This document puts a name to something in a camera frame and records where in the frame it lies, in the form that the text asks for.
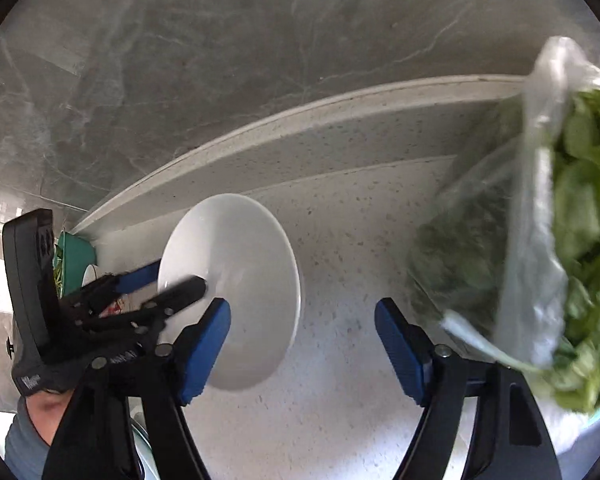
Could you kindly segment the person's left hand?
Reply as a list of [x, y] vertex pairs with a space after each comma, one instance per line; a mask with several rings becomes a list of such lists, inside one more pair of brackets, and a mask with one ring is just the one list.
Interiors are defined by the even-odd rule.
[[29, 418], [41, 439], [51, 445], [73, 391], [39, 391], [26, 399]]

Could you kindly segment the blue left sleeve forearm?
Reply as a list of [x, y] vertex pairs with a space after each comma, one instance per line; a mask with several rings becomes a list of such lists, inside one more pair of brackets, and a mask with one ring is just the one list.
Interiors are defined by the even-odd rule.
[[49, 449], [31, 422], [26, 402], [20, 398], [5, 440], [6, 465], [19, 480], [41, 480]]

